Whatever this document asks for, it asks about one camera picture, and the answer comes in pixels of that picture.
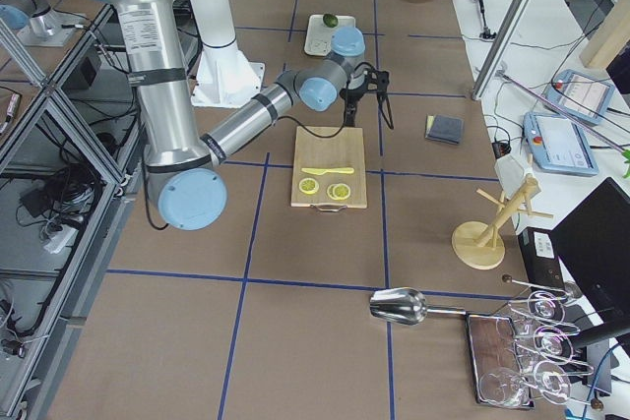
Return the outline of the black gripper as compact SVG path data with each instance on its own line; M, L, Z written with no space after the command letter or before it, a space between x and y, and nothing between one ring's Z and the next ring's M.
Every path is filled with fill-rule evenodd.
M351 127L356 122L357 105L363 96L368 92L369 80L363 76L356 79L345 89L342 89L342 99L344 100L344 126Z

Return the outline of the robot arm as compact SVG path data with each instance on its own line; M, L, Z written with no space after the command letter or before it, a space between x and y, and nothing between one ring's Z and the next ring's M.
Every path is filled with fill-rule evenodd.
M217 167L229 156L295 104L326 110L341 90L361 78L363 34L342 27L318 66L285 72L263 87L238 48L229 1L190 0L203 47L199 92L205 101L235 106L203 134L193 112L174 0L103 1L117 13L130 65L128 81L147 130L145 193L161 218L178 229L201 229L221 215L227 190Z

